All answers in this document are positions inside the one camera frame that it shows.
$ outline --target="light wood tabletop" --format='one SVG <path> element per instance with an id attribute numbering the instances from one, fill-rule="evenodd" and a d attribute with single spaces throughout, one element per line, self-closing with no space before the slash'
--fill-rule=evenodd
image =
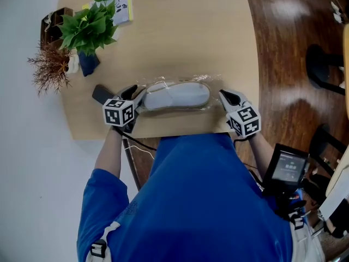
<path id="1" fill-rule="evenodd" d="M 58 8 L 81 10 L 91 0 L 59 0 Z M 134 21 L 120 26 L 118 42 L 98 48 L 101 64 L 84 78 L 71 77 L 62 91 L 73 139 L 103 139 L 102 107 L 92 98 L 97 84 L 112 92 L 158 77 L 191 79 L 209 75 L 218 98 L 220 88 L 243 92 L 259 104 L 258 59 L 247 0 L 133 0 Z M 226 132 L 225 112 L 218 102 L 205 111 L 140 115 L 136 138 Z"/>

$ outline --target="blue t-shirt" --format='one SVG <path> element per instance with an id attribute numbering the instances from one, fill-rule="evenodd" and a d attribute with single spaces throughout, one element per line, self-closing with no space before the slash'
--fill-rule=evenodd
<path id="1" fill-rule="evenodd" d="M 148 182 L 96 169 L 83 195 L 80 262 L 113 221 L 112 261 L 291 261 L 290 224 L 270 208 L 225 134 L 164 138 Z"/>

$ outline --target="potted plant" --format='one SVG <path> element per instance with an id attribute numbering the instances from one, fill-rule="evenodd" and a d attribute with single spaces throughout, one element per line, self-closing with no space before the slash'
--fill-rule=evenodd
<path id="1" fill-rule="evenodd" d="M 46 94 L 50 88 L 57 93 L 62 86 L 69 85 L 68 63 L 73 56 L 68 49 L 59 50 L 52 44 L 41 42 L 39 48 L 34 58 L 28 58 L 28 62 L 36 67 L 33 82 L 38 96 Z"/>
<path id="2" fill-rule="evenodd" d="M 61 49 L 77 49 L 84 76 L 92 74 L 100 63 L 95 50 L 116 42 L 112 38 L 117 28 L 113 25 L 115 0 L 108 4 L 107 1 L 95 0 L 90 9 L 78 11 L 74 16 L 62 15 Z"/>

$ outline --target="brown box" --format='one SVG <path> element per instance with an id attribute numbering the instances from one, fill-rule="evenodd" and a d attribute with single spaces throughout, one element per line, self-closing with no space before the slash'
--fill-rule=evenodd
<path id="1" fill-rule="evenodd" d="M 40 41 L 43 45 L 52 44 L 54 47 L 58 48 L 61 46 L 63 40 L 60 39 L 62 36 L 62 32 L 57 25 L 63 24 L 62 15 L 70 15 L 73 16 L 73 10 L 69 8 L 59 9 L 51 15 L 51 24 L 47 32 L 45 32 L 45 28 L 47 27 L 47 23 L 45 23 L 45 19 L 48 17 L 46 15 L 41 21 L 41 29 L 40 29 Z"/>

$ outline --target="phone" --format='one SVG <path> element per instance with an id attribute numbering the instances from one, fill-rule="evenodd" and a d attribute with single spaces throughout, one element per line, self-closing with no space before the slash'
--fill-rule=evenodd
<path id="1" fill-rule="evenodd" d="M 92 98 L 104 105 L 104 103 L 115 95 L 103 85 L 96 85 L 92 93 Z"/>

